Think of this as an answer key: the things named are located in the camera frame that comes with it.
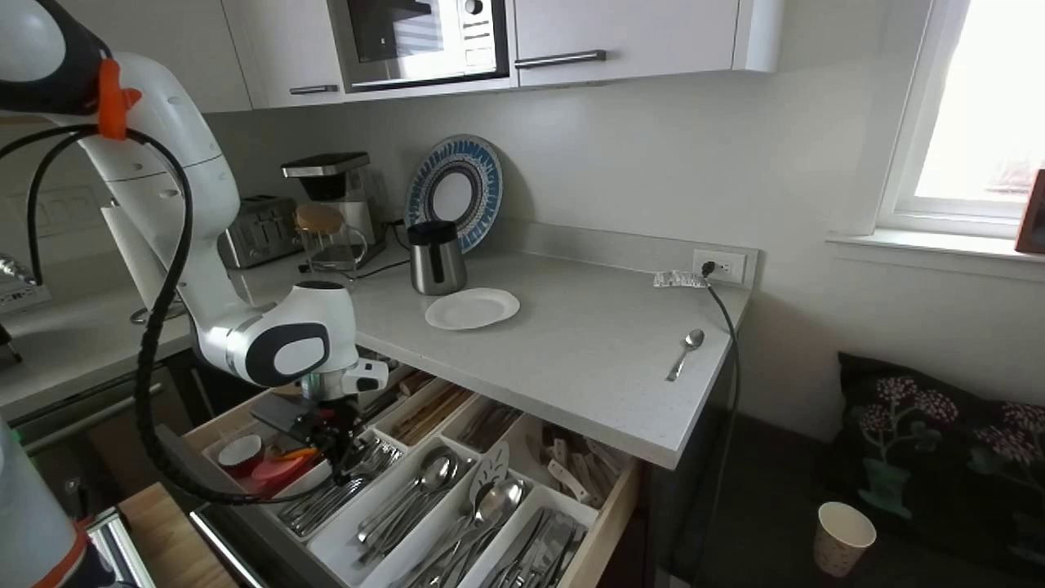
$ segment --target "white plate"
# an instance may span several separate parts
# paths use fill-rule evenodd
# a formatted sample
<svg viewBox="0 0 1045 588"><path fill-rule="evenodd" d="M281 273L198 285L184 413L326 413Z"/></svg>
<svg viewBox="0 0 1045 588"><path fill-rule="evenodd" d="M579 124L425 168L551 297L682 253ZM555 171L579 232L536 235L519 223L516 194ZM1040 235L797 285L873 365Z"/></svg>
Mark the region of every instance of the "white plate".
<svg viewBox="0 0 1045 588"><path fill-rule="evenodd" d="M483 330L519 315L519 297L496 288L471 288L437 297L425 310L425 323L437 330Z"/></svg>

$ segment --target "microwave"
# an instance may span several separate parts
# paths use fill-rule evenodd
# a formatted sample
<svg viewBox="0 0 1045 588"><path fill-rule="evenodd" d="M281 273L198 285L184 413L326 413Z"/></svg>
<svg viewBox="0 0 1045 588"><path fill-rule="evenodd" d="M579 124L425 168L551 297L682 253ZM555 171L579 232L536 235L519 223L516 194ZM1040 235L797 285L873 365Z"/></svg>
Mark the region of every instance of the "microwave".
<svg viewBox="0 0 1045 588"><path fill-rule="evenodd" d="M502 78L502 0L338 0L351 89Z"/></svg>

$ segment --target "electric kettle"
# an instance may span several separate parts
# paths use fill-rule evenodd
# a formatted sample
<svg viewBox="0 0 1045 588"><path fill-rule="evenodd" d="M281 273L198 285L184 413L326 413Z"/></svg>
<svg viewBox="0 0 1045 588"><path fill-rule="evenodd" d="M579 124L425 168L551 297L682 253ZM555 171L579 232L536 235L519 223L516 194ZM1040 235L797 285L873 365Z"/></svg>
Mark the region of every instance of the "electric kettle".
<svg viewBox="0 0 1045 588"><path fill-rule="evenodd" d="M411 241L419 295L449 295L463 288L466 273L454 223L419 223L404 235Z"/></svg>

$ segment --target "black cable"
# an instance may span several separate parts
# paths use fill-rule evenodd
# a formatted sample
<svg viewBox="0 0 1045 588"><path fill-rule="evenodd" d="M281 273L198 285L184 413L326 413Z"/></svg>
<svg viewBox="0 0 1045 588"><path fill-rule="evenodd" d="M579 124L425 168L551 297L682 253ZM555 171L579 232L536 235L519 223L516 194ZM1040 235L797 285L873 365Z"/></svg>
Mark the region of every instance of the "black cable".
<svg viewBox="0 0 1045 588"><path fill-rule="evenodd" d="M81 126L70 131L68 138L62 138L57 145L53 145L44 149L44 158L36 162L31 182L30 182L30 204L25 204L25 240L30 240L30 267L31 267L31 282L42 285L42 266L39 266L39 224L36 224L36 204L39 204L39 185L42 175L50 173L50 168L57 161L57 155L70 145L79 145L81 138L92 138L98 131Z"/></svg>
<svg viewBox="0 0 1045 588"><path fill-rule="evenodd" d="M401 219L387 223L387 232L392 232L395 246L398 246L398 249L404 249L404 253L411 253L411 246L401 240L401 232L398 232L398 230L404 230L404 223L401 223Z"/></svg>
<svg viewBox="0 0 1045 588"><path fill-rule="evenodd" d="M57 135L75 135L75 131L98 131L96 124L68 124L68 126L44 126L44 131L36 131L36 135L25 135L25 138L16 138L8 145L0 147L0 161L36 145L36 141L44 141L44 138L57 138Z"/></svg>
<svg viewBox="0 0 1045 588"><path fill-rule="evenodd" d="M174 249L174 257L171 257L171 267L165 267L165 278L160 285L160 295L154 302L154 310L147 316L147 327L141 332L141 354L137 354L137 368L134 368L134 413L137 413L137 433L141 433L141 444L147 451L147 456L155 464L155 470L176 484L179 491L198 495L198 499L210 499L210 502L224 502L224 506L249 506L249 502L291 502L291 499L301 499L301 495L311 495L311 493L321 493L326 484L315 484L311 491L301 491L294 495L257 495L257 493L224 493L224 491L212 491L212 488L203 488L198 479L191 479L186 470L179 470L171 454L162 451L160 437L155 437L155 426L154 426L154 395L150 395L150 377L154 377L154 362L155 362L155 346L160 346L160 332L162 332L162 323L165 323L165 315L171 315L171 303L176 297L176 285L179 285L179 273L186 267L186 257L190 257L190 241L191 241L191 185L190 185L190 175L186 171L179 168L179 161L160 145L154 141L150 135L141 135L141 131L126 131L126 138L134 138L137 145L147 145L154 147L155 155L162 155L162 161L174 168L174 175L184 191L184 204L186 204L186 219L184 219L184 232L179 232L179 241Z"/></svg>
<svg viewBox="0 0 1045 588"><path fill-rule="evenodd" d="M39 185L42 185L42 175L50 173L50 168L57 161L57 155L70 145L79 145L81 138L96 138L98 126L96 124L68 124L68 126L50 126L50 131L36 131L36 135L25 135L7 147L0 147L0 161L36 145L36 141L50 141L50 138L62 138L57 145L53 145L44 149L44 158L39 161L36 173L31 173L31 182L30 182L30 204L25 204L25 240L30 240L30 257L31 257L31 273L36 282L42 285L42 267L39 267L39 232L36 232L36 206L39 206ZM191 479L190 474L184 474L171 454L162 451L160 437L155 437L155 426L154 426L154 395L150 395L150 377L154 377L154 362L155 362L155 346L160 346L160 332L162 332L162 319L174 308L174 297L176 297L176 285L179 285L179 273L186 267L186 257L190 257L190 241L191 241L191 185L190 185L190 175L186 171L179 168L179 161L160 145L154 141L150 135L141 135L141 131L126 131L129 141L142 145L142 147L154 147L171 168L174 168L174 175L184 191L184 204L186 204L186 219L184 219L184 232L179 232L179 241L176 241L176 253L174 253L174 261L171 261L171 272L162 278L162 288L154 302L154 310L147 316L147 330L141 338L141 354L137 354L137 368L134 368L134 413L137 413L137 432L141 432L141 444L147 451L147 456L155 464L155 470L176 484L179 491L190 491L210 502L230 502L230 506L241 506L241 502L287 502L287 499L301 499L301 495L311 495L311 493L321 493L326 484L315 484L312 491L305 491L305 493L294 493L294 495L285 495L285 499L261 499L256 493L221 493L221 491L212 491L212 488L203 488L198 479Z"/></svg>
<svg viewBox="0 0 1045 588"><path fill-rule="evenodd" d="M728 467L728 454L730 454L730 437L734 437L734 426L739 426L739 413L740 413L740 340L739 340L739 330L730 323L730 315L728 308L723 303L719 292L713 288L707 282L713 267L702 272L702 285L704 292L713 295L723 319L724 319L724 330L728 330L728 354L730 354L730 402L728 402L728 421L724 421L724 442L723 442L723 456L719 456L719 470L714 470L714 488L713 488L713 509L707 509L707 524L704 524L704 546L702 551L694 554L694 573L702 568L704 554L707 554L707 546L713 546L713 533L714 533L714 515L719 515L719 502L723 502L723 488L724 488L724 467Z"/></svg>
<svg viewBox="0 0 1045 588"><path fill-rule="evenodd" d="M351 282L364 282L364 278L376 278L376 273L384 273L384 272L395 272L408 266L408 257L398 257L398 261L387 261L387 266L380 266L380 267L368 267L368 272L358 272Z"/></svg>
<svg viewBox="0 0 1045 588"><path fill-rule="evenodd" d="M68 124L68 126L44 126L44 131L36 131L36 135L25 135L25 138L16 138L8 145L0 147L0 161L30 147L30 145L39 145L39 141L50 141L50 138L57 138L57 135L96 135L96 124ZM30 191L30 204L25 204L25 241L30 241L30 257L31 257L31 282L42 285L42 272L39 272L39 240L36 240L36 191Z"/></svg>

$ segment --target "window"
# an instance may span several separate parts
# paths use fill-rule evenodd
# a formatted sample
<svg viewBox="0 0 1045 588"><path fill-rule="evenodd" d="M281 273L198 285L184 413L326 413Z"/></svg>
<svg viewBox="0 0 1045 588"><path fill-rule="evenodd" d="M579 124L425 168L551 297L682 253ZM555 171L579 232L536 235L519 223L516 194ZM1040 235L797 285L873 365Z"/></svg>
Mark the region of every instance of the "window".
<svg viewBox="0 0 1045 588"><path fill-rule="evenodd" d="M1045 162L1045 0L933 0L880 230L1013 240Z"/></svg>

